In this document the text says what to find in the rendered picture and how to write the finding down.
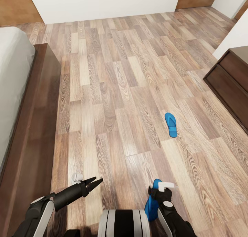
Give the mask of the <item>sandal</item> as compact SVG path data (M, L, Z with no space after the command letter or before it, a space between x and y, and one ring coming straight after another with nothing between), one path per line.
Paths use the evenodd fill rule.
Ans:
M176 130L175 117L171 113L166 113L165 114L165 120L166 120L167 125L168 125L170 137L176 138L177 137L177 130Z
M153 188L157 188L158 189L158 182L161 182L160 179L155 179L153 182ZM148 221L152 222L154 221L156 218L158 218L158 210L159 206L158 206L158 201L157 200L152 200L151 199L151 195L149 196L149 199L145 205L144 211L148 217Z

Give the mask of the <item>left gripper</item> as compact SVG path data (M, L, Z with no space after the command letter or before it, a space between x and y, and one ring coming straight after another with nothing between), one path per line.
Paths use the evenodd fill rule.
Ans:
M64 189L66 205L71 204L75 200L83 197L88 196L89 192L91 192L96 186L102 183L104 180L103 178L92 182L96 179L95 177L89 178L87 180L81 181L81 183L76 183L66 189Z

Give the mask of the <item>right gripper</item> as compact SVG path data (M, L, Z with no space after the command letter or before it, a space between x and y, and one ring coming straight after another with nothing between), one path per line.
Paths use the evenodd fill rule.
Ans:
M151 199L152 200L157 200L158 201L158 198L160 196L165 196L167 197L169 200L171 200L171 191L169 189L164 189L164 192L162 191L158 191L157 188L152 188L149 186L149 189L148 189L148 194L151 195Z

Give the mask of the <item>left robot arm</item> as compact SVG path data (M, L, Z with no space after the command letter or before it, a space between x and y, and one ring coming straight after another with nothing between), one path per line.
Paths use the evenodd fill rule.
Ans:
M57 212L82 196L88 196L89 192L104 181L102 178L92 182L95 179L96 176L82 181L83 174L73 173L72 186L57 194L53 192L41 197L30 204L25 221L19 225L12 237L43 237L54 208ZM51 197L53 197L53 201L50 200Z

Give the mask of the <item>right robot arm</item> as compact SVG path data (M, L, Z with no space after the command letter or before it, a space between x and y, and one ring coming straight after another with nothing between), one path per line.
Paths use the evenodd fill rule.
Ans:
M197 237L191 224L182 219L171 202L170 187L174 187L174 184L161 181L158 182L158 189L151 189L150 186L148 189L151 199L158 201L157 213L167 237Z

